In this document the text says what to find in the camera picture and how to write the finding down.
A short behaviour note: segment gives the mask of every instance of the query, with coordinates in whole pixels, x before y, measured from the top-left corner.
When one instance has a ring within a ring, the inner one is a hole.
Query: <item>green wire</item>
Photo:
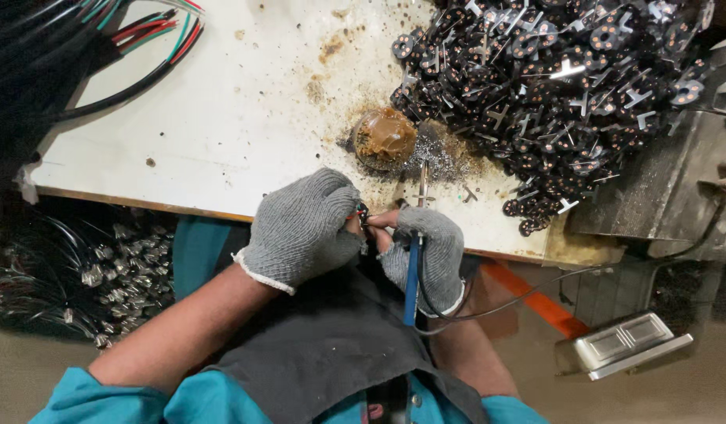
[[[143,24],[148,24],[149,22],[153,22],[154,20],[161,19],[161,16],[163,16],[163,15],[164,15],[163,13],[160,13],[158,16],[154,16],[151,19],[147,20],[146,22],[143,22]]]
[[[172,29],[174,29],[174,28],[167,28],[167,29],[161,31],[160,33],[156,33],[154,35],[149,35],[149,36],[145,37],[144,39],[140,40],[139,42],[133,44],[132,46],[130,46],[129,48],[127,48],[126,50],[124,50],[123,51],[123,54],[130,53],[131,51],[135,50],[136,48],[139,48],[141,45],[143,45],[145,43],[148,43],[149,41],[153,40],[154,38],[159,37],[160,35],[163,35],[163,34],[166,34],[166,33],[170,32]]]
[[[172,57],[174,57],[174,53],[177,52],[177,49],[179,48],[179,44],[182,42],[183,38],[185,38],[185,32],[187,31],[187,24],[190,23],[190,14],[187,14],[187,17],[185,18],[185,25],[182,27],[182,32],[179,33],[179,39],[177,40],[177,43],[174,45],[174,49],[169,54],[169,57],[167,57],[167,62],[169,62]]]
[[[101,3],[99,3],[94,9],[91,11],[90,14],[88,14],[86,17],[82,19],[81,22],[84,24],[87,24],[89,20],[93,19],[94,16],[100,11],[104,6],[106,6],[109,3],[109,0],[104,0]]]
[[[182,3],[183,5],[186,5],[186,6],[190,7],[190,8],[192,9],[192,10],[194,10],[194,11],[198,12],[198,14],[201,14],[201,13],[203,13],[203,11],[202,11],[202,10],[200,10],[200,9],[198,9],[197,7],[195,7],[195,6],[191,5],[191,4],[189,4],[188,2],[184,2],[183,0],[178,0],[178,2],[179,2],[179,3]]]
[[[104,29],[104,26],[106,26],[106,24],[108,24],[109,21],[112,20],[112,16],[114,16],[114,12],[117,12],[117,7],[119,7],[119,5],[122,3],[122,1],[123,0],[117,0],[117,2],[114,4],[114,7],[112,7],[112,11],[109,12],[108,15],[106,15],[104,20],[101,21],[101,24],[99,24],[99,26],[96,29],[98,29],[99,31]]]

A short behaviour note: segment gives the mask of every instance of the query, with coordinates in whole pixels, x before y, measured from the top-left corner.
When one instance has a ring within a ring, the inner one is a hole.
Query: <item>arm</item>
[[[464,309],[462,314],[472,313],[469,305]],[[431,320],[430,327],[443,325],[436,322]],[[452,323],[432,338],[431,350],[437,368],[476,389],[481,397],[504,395],[519,399],[509,370],[475,320]]]
[[[360,193],[323,168],[264,197],[251,242],[228,267],[114,345],[88,368],[107,386],[149,386],[171,394],[188,370],[221,348],[282,291],[349,262],[360,249]]]
[[[232,265],[117,343],[88,367],[108,386],[149,386],[171,394],[204,361],[280,294]]]
[[[409,257],[404,247],[393,242],[384,228],[405,232],[415,229],[425,235],[423,286],[434,307],[443,314],[451,314],[462,300],[464,286],[459,277],[464,245],[460,228],[442,214],[420,207],[369,217],[368,225],[371,235],[376,238],[384,272],[402,290],[406,284]],[[423,312],[430,311],[427,305],[420,304],[419,307]],[[443,323],[438,322],[435,327],[441,325]],[[519,398],[509,371],[477,322],[452,323],[432,339],[432,353],[437,367],[472,386],[482,397],[507,395]]]

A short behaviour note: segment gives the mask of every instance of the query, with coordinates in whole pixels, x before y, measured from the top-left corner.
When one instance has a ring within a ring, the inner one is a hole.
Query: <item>teal shirt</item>
[[[174,238],[174,290],[177,298],[191,294],[205,284],[214,270],[226,240],[229,225],[216,219],[183,217]],[[452,424],[467,418],[441,393],[431,393],[412,374],[408,422]],[[523,402],[508,396],[481,400],[492,423],[547,423]],[[366,392],[358,391],[331,407],[314,424],[358,424],[368,411]],[[268,424],[269,418],[239,384],[221,371],[206,371],[186,378],[171,398],[147,387],[103,386],[80,368],[69,368],[54,388],[46,408],[33,424],[78,424],[99,422],[159,423],[234,422]]]
[[[428,424],[467,423],[467,418],[439,393],[431,393],[412,373],[408,422]],[[491,423],[547,424],[536,411],[508,396],[481,400]],[[314,420],[318,424],[358,424],[367,413],[366,392],[358,391]],[[46,408],[31,424],[78,423],[232,422],[270,424],[239,384],[220,371],[206,371],[186,378],[171,398],[147,387],[103,386],[80,368],[69,368],[54,388]]]

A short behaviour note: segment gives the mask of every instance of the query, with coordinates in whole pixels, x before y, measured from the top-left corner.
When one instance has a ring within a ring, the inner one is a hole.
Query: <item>blue soldering iron handle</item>
[[[407,266],[407,285],[405,286],[405,314],[402,322],[405,325],[415,325],[415,314],[418,303],[418,250],[420,237],[413,234],[410,240],[410,264]]]

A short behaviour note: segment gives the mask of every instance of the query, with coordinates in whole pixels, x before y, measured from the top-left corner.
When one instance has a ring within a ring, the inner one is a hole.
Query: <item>hand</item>
[[[363,238],[348,231],[354,226],[346,225],[346,217],[359,202],[360,193],[347,177],[321,168],[264,197],[251,243],[234,255],[235,261],[255,280],[295,294],[303,282],[358,253]]]
[[[405,207],[390,210],[377,217],[369,217],[368,228],[376,238],[379,261],[386,276],[404,291],[407,284],[407,267],[410,254],[402,243],[394,242],[386,227],[409,235],[413,230],[424,235],[423,287],[428,299],[442,314],[453,312],[462,302],[464,284],[459,276],[464,239],[462,230],[451,219],[435,210],[422,207]],[[433,317],[423,295],[418,307]]]

